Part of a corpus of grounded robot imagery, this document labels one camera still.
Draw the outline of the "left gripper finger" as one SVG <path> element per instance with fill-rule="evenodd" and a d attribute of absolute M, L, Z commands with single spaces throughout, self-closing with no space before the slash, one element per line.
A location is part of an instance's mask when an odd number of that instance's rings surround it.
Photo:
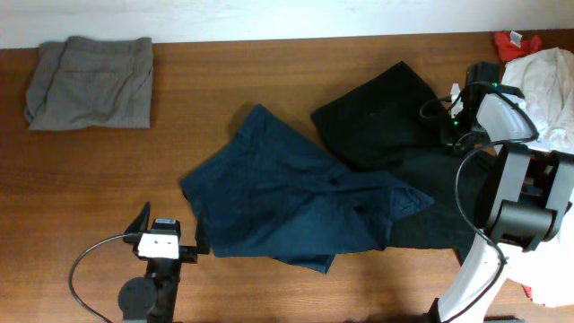
<path fill-rule="evenodd" d="M 137 234 L 147 231 L 151 213 L 151 204 L 146 202 L 136 218 L 127 226 L 125 234 Z"/>
<path fill-rule="evenodd" d="M 196 233 L 195 233 L 196 246 L 198 248 L 208 248 L 209 240 L 204 227 L 204 217 L 198 215 L 196 217 Z"/>

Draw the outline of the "black shorts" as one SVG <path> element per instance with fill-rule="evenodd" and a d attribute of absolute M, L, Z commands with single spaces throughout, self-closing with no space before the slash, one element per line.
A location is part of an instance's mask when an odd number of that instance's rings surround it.
<path fill-rule="evenodd" d="M 432 110 L 441 107 L 431 87 L 400 61 L 310 117 L 332 154 L 352 168 L 375 170 L 408 153 L 446 149 L 439 131 L 421 122 L 427 102 Z"/>

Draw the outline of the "navy blue shorts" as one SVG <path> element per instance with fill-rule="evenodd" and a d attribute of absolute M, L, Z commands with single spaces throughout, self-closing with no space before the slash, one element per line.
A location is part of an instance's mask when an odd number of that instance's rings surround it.
<path fill-rule="evenodd" d="M 339 254 L 385 249 L 396 222 L 433 204 L 385 171 L 349 170 L 262 105 L 180 186 L 216 257 L 320 273 Z"/>

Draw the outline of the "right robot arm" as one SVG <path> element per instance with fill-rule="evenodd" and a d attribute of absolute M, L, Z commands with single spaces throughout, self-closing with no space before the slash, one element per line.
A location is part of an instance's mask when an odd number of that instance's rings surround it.
<path fill-rule="evenodd" d="M 464 219 L 474 231 L 471 250 L 455 282 L 424 315 L 426 322 L 484 322 L 513 264 L 509 251 L 531 252 L 553 239 L 573 190 L 572 155 L 542 140 L 520 104 L 522 92 L 499 83 L 473 82 L 461 93 L 477 87 L 485 94 L 473 110 L 473 122 L 490 141 L 464 160 L 494 148 L 496 162 L 474 202 L 473 216 Z"/>

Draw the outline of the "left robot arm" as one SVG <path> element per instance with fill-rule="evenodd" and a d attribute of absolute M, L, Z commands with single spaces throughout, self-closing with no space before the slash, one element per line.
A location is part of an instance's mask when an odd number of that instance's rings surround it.
<path fill-rule="evenodd" d="M 127 281 L 117 297 L 124 322 L 162 322 L 173 320 L 181 267 L 195 264 L 200 255 L 210 253 L 204 228 L 196 229 L 196 244 L 180 243 L 180 222 L 150 220 L 151 205 L 126 228 L 123 242 L 133 247 L 134 255 L 147 263 L 144 275 Z"/>

